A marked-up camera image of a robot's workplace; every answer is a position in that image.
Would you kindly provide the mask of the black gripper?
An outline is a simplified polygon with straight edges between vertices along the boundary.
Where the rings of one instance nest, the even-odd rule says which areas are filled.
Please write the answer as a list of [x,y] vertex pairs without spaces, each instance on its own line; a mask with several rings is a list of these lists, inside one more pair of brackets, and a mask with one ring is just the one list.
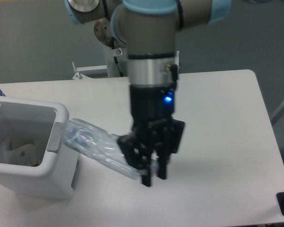
[[157,176],[167,179],[170,154],[176,154],[185,122],[173,119],[177,82],[159,86],[130,85],[133,127],[130,134],[120,136],[118,146],[129,166],[141,174],[141,183],[151,187],[151,156],[157,153]]

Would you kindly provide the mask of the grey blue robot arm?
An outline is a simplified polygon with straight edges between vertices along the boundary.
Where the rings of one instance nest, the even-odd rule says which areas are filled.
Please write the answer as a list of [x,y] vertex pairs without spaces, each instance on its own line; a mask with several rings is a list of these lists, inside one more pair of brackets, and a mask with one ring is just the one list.
[[160,179],[177,153],[185,128],[175,120],[178,65],[176,33],[226,17],[229,0],[67,0],[75,24],[107,19],[113,37],[127,48],[132,130],[118,139],[129,166],[151,186],[151,156],[157,154]]

